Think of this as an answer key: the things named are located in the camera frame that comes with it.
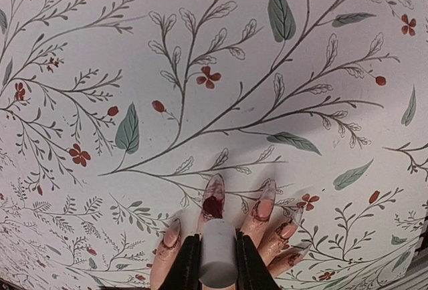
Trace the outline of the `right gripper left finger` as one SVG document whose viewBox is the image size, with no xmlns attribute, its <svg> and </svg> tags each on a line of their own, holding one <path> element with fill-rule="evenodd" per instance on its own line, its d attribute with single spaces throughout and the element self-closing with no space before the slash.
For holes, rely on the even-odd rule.
<svg viewBox="0 0 428 290">
<path fill-rule="evenodd" d="M 200 290 L 199 263 L 201 238 L 199 234 L 188 236 L 181 246 L 170 271 L 159 290 Z"/>
</svg>

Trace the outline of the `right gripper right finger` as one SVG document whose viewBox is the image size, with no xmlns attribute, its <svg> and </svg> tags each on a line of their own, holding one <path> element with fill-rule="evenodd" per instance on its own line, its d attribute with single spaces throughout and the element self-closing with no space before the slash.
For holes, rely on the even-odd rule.
<svg viewBox="0 0 428 290">
<path fill-rule="evenodd" d="M 251 238 L 242 232 L 237 234 L 236 252 L 238 268 L 236 289 L 280 290 Z"/>
</svg>

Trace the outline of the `white nail polish cap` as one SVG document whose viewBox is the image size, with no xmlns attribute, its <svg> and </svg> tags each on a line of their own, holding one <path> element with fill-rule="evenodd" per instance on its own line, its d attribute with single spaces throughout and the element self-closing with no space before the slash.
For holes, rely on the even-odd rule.
<svg viewBox="0 0 428 290">
<path fill-rule="evenodd" d="M 203 289 L 226 289 L 238 277 L 234 226 L 213 219 L 202 230 L 199 281 Z"/>
</svg>

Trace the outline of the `person's bare hand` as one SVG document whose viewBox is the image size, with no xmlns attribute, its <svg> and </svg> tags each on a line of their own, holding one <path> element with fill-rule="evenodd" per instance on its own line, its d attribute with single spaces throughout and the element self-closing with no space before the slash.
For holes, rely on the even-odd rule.
<svg viewBox="0 0 428 290">
<path fill-rule="evenodd" d="M 268 179 L 261 187 L 262 192 L 248 212 L 239 231 L 251 238 L 267 271 L 276 278 L 301 262 L 308 252 L 309 246 L 305 249 L 288 250 L 289 240 L 297 231 L 303 209 L 299 208 L 290 218 L 268 231 L 276 200 L 276 182 Z M 222 175 L 216 174 L 208 181 L 203 193 L 203 206 L 197 219 L 197 233 L 202 233 L 203 227 L 210 220 L 223 217 L 224 204 L 224 179 Z M 175 218 L 158 244 L 150 272 L 151 289 L 161 287 L 173 266 L 187 236 L 182 229 L 181 219 Z"/>
</svg>

